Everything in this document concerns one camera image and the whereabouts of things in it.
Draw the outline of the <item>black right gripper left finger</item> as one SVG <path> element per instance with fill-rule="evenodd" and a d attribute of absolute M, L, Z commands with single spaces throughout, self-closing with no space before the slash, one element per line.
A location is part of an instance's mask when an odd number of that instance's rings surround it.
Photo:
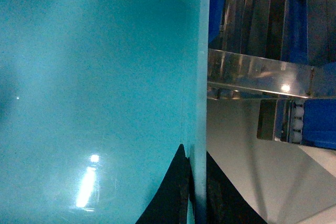
<path fill-rule="evenodd" d="M 137 223 L 187 223 L 191 165 L 180 144 L 154 197 Z"/>

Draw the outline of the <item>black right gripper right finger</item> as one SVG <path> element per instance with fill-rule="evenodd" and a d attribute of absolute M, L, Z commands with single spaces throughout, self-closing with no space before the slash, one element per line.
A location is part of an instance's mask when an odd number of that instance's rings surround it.
<path fill-rule="evenodd" d="M 206 153 L 207 223 L 266 223 Z"/>

